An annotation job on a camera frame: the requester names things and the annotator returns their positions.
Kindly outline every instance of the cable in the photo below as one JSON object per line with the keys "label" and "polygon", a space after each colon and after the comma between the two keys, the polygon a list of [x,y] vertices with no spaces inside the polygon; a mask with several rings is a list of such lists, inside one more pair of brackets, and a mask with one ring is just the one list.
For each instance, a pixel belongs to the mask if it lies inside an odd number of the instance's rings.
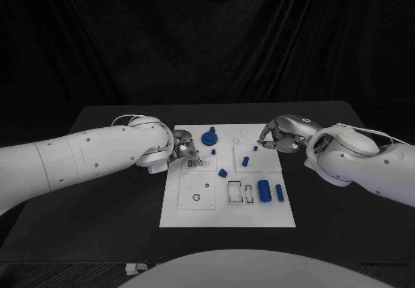
{"label": "cable", "polygon": [[341,124],[341,123],[338,123],[338,124],[340,124],[340,125],[344,125],[344,126],[347,126],[347,127],[350,127],[350,128],[353,128],[353,129],[356,129],[356,130],[362,130],[362,131],[364,131],[364,132],[367,132],[367,133],[372,133],[372,134],[380,135],[380,136],[383,136],[383,137],[387,137],[389,140],[390,140],[390,142],[392,142],[392,144],[393,144],[393,141],[392,141],[392,140],[395,140],[395,141],[398,141],[398,142],[400,142],[400,143],[403,143],[403,144],[406,144],[406,145],[411,145],[411,144],[408,144],[406,142],[403,142],[402,140],[399,140],[399,139],[393,138],[392,136],[389,136],[385,132],[380,132],[380,131],[376,131],[376,130],[370,130],[370,129],[364,129],[364,128],[359,128],[359,127],[354,127],[354,126]]}
{"label": "cable", "polygon": [[125,115],[122,115],[122,116],[119,116],[119,117],[117,117],[117,118],[114,119],[114,121],[112,121],[112,123],[111,123],[111,126],[114,126],[115,121],[117,121],[121,117],[125,117],[125,116],[145,117],[144,115],[125,114]]}

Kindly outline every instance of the gray floor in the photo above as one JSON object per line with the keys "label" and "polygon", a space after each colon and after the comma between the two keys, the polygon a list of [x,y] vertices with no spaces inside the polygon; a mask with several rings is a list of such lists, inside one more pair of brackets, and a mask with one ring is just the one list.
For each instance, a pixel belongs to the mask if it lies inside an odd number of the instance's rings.
{"label": "gray floor", "polygon": [[[415,288],[415,263],[400,265],[337,265],[357,271],[396,288]],[[3,264],[0,288],[117,288],[138,276],[125,275],[125,264]]]}

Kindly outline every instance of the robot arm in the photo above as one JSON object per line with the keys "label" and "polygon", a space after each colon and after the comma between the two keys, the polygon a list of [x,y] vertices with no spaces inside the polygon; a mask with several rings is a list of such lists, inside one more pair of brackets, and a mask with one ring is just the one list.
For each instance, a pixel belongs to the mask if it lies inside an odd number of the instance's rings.
{"label": "robot arm", "polygon": [[[265,126],[258,144],[284,153],[305,145],[305,166],[327,182],[341,187],[356,182],[376,195],[415,207],[415,146],[379,147],[353,128],[343,124],[321,128],[297,115],[282,115]],[[269,132],[274,142],[264,142]]]}
{"label": "robot arm", "polygon": [[180,157],[199,162],[191,134],[170,131],[154,117],[0,148],[0,215],[29,198],[134,164],[150,174],[166,171]]}

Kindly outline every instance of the blue object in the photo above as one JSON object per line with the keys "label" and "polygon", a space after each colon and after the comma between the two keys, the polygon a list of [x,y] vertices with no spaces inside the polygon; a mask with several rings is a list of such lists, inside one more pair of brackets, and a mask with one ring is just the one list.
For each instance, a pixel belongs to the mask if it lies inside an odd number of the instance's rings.
{"label": "blue object", "polygon": [[223,169],[220,169],[220,171],[219,171],[219,176],[223,178],[226,178],[226,176],[228,176],[228,172]]}
{"label": "blue object", "polygon": [[258,190],[259,190],[261,202],[269,202],[272,198],[271,198],[269,183],[266,180],[258,181]]}
{"label": "blue object", "polygon": [[248,166],[248,161],[249,161],[249,157],[243,157],[243,162],[242,162],[242,166],[243,166],[243,167]]}
{"label": "blue object", "polygon": [[282,195],[282,189],[281,189],[281,185],[275,185],[276,187],[276,196],[278,196],[278,201],[284,202],[284,195]]}
{"label": "blue object", "polygon": [[217,135],[215,134],[215,127],[210,127],[209,132],[202,135],[202,143],[206,146],[215,145],[217,142]]}

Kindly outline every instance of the black table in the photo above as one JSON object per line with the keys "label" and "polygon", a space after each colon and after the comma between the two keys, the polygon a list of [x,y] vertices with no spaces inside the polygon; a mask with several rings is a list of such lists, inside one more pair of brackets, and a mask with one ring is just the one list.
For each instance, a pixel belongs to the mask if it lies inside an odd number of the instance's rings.
{"label": "black table", "polygon": [[[86,107],[70,133],[122,114],[179,124],[266,123],[295,113],[324,127],[363,126],[343,101]],[[164,262],[216,249],[282,251],[325,261],[415,261],[415,208],[357,184],[336,187],[304,166],[304,148],[279,154],[297,228],[158,228],[167,173],[127,170],[27,202],[0,249],[0,262]]]}

